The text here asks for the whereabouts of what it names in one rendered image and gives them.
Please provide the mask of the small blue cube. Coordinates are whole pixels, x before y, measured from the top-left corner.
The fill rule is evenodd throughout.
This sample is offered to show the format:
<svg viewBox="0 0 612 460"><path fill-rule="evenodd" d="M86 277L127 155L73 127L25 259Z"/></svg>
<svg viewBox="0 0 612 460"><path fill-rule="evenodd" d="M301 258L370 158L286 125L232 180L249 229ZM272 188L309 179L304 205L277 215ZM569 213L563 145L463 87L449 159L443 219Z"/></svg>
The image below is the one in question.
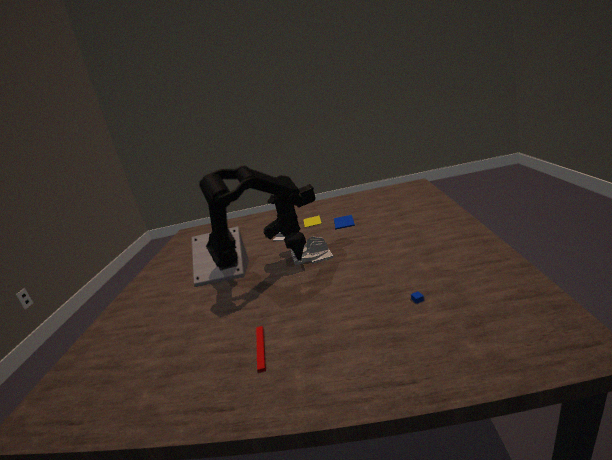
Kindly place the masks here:
<svg viewBox="0 0 612 460"><path fill-rule="evenodd" d="M411 300L414 301L416 304L420 304L425 299L424 296L418 291L411 294Z"/></svg>

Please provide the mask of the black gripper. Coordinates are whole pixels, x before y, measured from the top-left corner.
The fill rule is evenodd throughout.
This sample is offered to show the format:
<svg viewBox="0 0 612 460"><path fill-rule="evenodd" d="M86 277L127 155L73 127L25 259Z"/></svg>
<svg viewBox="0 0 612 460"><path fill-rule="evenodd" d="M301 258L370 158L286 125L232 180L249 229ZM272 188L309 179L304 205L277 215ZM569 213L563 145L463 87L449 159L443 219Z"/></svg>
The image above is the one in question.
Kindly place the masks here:
<svg viewBox="0 0 612 460"><path fill-rule="evenodd" d="M299 232L300 226L297 220L297 214L294 211L288 215L278 215L279 221L285 231L282 235L285 236L284 241L286 247L292 249L297 260L300 261L306 239L303 233Z"/></svg>

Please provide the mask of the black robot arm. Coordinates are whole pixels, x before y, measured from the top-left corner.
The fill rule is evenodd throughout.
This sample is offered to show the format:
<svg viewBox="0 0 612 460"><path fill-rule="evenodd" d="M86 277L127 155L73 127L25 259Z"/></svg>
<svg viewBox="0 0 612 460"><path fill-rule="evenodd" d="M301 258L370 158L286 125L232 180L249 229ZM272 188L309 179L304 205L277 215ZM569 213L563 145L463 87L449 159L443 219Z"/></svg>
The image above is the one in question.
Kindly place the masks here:
<svg viewBox="0 0 612 460"><path fill-rule="evenodd" d="M223 181L226 179L239 179L240 183L235 190L230 191ZM267 202L275 204L277 214L280 216L293 213L294 205L299 208L316 199L311 184L298 189L288 176L273 177L246 166L209 173L200 181L200 187L208 202L212 226L206 248L220 271L238 265L234 249L235 239L228 228L226 207L238 199L244 190L252 188L274 194ZM266 238L272 239L279 232L285 233L278 215L276 220L264 228Z"/></svg>

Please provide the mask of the red rectangular bar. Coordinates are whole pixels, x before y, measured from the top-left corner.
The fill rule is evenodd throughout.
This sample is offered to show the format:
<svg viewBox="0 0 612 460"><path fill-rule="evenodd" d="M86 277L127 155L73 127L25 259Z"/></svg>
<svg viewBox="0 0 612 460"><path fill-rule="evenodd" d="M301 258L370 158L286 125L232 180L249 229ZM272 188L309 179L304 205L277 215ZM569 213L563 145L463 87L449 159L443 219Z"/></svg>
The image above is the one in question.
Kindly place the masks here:
<svg viewBox="0 0 612 460"><path fill-rule="evenodd" d="M257 328L257 371L266 372L265 338L263 326Z"/></svg>

